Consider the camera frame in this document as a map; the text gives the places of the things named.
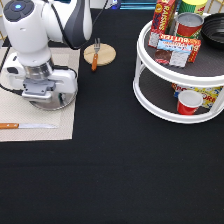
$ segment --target black table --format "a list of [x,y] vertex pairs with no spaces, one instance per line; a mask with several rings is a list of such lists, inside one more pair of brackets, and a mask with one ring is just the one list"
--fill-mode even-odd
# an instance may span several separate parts
[[224,113],[175,124],[135,98],[136,41],[152,16],[100,17],[89,44],[100,37],[117,58],[93,74],[82,50],[72,140],[0,143],[0,223],[224,222]]

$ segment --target round wooden coaster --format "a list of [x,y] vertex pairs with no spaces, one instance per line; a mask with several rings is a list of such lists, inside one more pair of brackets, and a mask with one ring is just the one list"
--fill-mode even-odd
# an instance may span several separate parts
[[[87,47],[84,51],[84,58],[89,63],[93,63],[93,55],[95,54],[94,45]],[[100,44],[100,50],[98,51],[97,65],[103,66],[110,64],[116,57],[116,51],[113,47],[107,44]]]

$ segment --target paper cup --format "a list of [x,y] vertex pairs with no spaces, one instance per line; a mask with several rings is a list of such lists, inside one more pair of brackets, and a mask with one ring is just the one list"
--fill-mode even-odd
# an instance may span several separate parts
[[202,105],[203,97],[193,90],[184,90],[178,95],[177,111],[182,115],[193,115]]

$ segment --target can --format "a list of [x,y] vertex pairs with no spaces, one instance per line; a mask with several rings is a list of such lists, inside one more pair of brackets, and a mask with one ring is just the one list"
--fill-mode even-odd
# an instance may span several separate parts
[[185,37],[190,39],[197,39],[204,18],[196,13],[185,12],[177,16],[176,25],[174,29],[174,36]]
[[192,12],[202,15],[208,0],[182,0],[178,14]]

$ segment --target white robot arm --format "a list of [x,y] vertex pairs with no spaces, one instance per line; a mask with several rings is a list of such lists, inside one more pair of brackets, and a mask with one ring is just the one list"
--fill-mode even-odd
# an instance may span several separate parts
[[16,50],[3,68],[11,86],[24,89],[23,98],[36,106],[41,104],[42,109],[58,109],[54,95],[56,99],[58,94],[74,96],[77,75],[68,68],[55,68],[48,41],[64,42],[72,49],[79,49],[89,40],[92,34],[89,0],[71,0],[70,4],[12,0],[4,7],[3,21]]

